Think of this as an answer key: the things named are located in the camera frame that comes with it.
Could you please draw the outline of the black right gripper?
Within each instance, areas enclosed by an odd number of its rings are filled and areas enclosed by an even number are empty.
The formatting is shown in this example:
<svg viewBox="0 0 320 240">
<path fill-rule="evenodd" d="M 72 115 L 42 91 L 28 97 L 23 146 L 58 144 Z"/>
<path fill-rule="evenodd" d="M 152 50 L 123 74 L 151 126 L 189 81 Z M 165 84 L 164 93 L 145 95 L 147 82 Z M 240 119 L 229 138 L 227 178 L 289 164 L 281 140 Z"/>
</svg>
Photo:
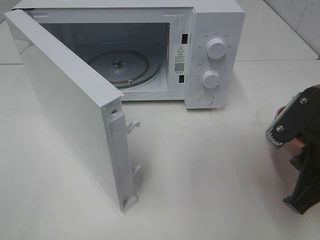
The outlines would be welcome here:
<svg viewBox="0 0 320 240">
<path fill-rule="evenodd" d="M 302 152 L 290 159 L 300 174 L 292 195 L 283 202 L 303 215 L 320 202 L 320 128 L 309 125 L 295 138 L 302 139 L 305 144 Z"/>
</svg>

